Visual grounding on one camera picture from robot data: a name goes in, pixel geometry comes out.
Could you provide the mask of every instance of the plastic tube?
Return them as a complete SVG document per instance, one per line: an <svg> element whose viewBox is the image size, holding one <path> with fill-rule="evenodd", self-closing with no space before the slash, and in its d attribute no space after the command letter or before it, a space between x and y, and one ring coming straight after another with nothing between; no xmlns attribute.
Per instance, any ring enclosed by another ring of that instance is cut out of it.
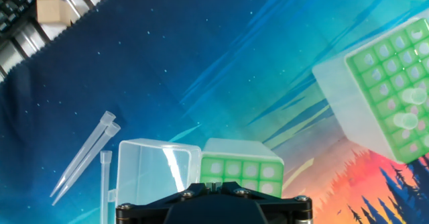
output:
<svg viewBox="0 0 429 224"><path fill-rule="evenodd" d="M109 111L106 111L105 114L101 117L99 124L95 127L94 131L89 135L88 139L84 142L83 146L80 148L79 152L71 163L67 166L67 169L62 173L61 178L54 190L52 191L50 197L54 196L61 186L66 182L70 175L76 170L82 159L86 156L89 150L94 146L94 143L100 138L107 126L109 126L115 119L115 115Z"/></svg>
<svg viewBox="0 0 429 224"><path fill-rule="evenodd" d="M401 128L411 130L418 125L418 118L413 113L396 113L393 123Z"/></svg>
<svg viewBox="0 0 429 224"><path fill-rule="evenodd" d="M85 159L79 164L78 168L73 172L70 178L66 181L66 184L62 187L60 193L55 198L55 201L52 205L55 205L64 194L72 187L72 185L76 182L79 176L85 171L88 165L94 160L95 156L102 150L102 148L107 144L107 142L115 136L115 134L121 129L119 125L116 123L110 124L104 134L100 137L100 139L95 143L94 147L89 151L86 155Z"/></svg>
<svg viewBox="0 0 429 224"><path fill-rule="evenodd" d="M108 192L109 192L109 177L110 163L112 161L112 151L100 152L101 161L101 204L100 204L100 224L108 224Z"/></svg>
<svg viewBox="0 0 429 224"><path fill-rule="evenodd" d="M411 103L415 105L423 104L428 98L428 93L425 89L416 88L416 89L406 89L402 93L402 100L406 103Z"/></svg>

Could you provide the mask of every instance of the keyboard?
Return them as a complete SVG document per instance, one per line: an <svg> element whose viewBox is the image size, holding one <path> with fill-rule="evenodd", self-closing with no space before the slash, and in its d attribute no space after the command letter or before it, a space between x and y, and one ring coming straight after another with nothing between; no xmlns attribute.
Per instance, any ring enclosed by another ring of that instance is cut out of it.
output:
<svg viewBox="0 0 429 224"><path fill-rule="evenodd" d="M35 16L36 0L0 0L0 48Z"/></svg>

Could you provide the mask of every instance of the wooden block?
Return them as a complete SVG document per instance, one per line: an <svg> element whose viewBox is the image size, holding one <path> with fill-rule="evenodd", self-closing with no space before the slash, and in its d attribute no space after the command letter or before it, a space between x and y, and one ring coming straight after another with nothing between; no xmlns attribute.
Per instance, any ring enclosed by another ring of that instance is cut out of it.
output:
<svg viewBox="0 0 429 224"><path fill-rule="evenodd" d="M39 23L61 23L71 26L72 8L63 0L37 0Z"/></svg>

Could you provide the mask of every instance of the translucent box lid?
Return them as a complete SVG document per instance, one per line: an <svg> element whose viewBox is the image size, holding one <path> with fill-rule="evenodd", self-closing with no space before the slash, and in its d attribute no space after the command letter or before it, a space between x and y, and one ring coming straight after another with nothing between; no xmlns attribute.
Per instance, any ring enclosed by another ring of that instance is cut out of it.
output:
<svg viewBox="0 0 429 224"><path fill-rule="evenodd" d="M146 205L199 182L201 149L152 139L119 145L116 205Z"/></svg>

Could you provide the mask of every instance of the bolt head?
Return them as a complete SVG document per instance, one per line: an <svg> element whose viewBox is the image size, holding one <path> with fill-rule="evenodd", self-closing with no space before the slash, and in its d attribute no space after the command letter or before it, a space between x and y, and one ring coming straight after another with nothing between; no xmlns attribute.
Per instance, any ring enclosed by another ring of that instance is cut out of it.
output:
<svg viewBox="0 0 429 224"><path fill-rule="evenodd" d="M247 190L245 188L238 188L234 190L234 194L237 194L237 195L250 194L250 190Z"/></svg>
<svg viewBox="0 0 429 224"><path fill-rule="evenodd" d="M308 197L306 197L306 196L297 196L297 197L295 197L295 200L297 200L297 201L307 201Z"/></svg>
<svg viewBox="0 0 429 224"><path fill-rule="evenodd" d="M195 193L194 193L193 191L191 191L191 190L184 190L184 191L181 193L181 195L182 195L182 197L184 197L184 198L191 198L191 197L193 197L193 196L195 195Z"/></svg>
<svg viewBox="0 0 429 224"><path fill-rule="evenodd" d="M129 210L129 209L131 209L131 208L133 208L134 207L134 205L133 204L130 204L130 203L123 203L122 205L119 205L118 207L117 207L117 209L121 209L121 210Z"/></svg>

